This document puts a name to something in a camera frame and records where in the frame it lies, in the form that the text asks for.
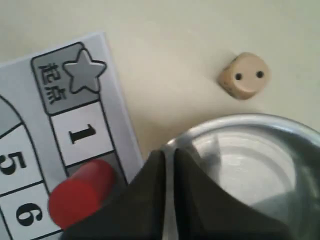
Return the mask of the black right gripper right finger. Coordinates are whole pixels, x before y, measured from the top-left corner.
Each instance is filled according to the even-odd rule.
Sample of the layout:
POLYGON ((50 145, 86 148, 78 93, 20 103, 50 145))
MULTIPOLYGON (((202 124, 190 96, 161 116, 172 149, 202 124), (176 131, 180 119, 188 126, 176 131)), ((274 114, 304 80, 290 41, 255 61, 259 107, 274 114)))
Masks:
POLYGON ((180 240, 318 240, 320 218, 302 219, 304 236, 240 202, 215 183, 192 155, 174 152, 174 209, 180 240))

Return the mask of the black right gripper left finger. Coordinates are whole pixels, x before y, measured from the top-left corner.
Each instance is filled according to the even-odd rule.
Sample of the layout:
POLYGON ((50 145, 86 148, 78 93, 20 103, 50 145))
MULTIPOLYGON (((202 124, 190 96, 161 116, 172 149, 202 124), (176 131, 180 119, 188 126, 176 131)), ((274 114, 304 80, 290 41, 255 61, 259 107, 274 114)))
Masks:
POLYGON ((67 228, 62 240, 161 240, 166 204, 166 159, 154 150, 125 191, 67 228))

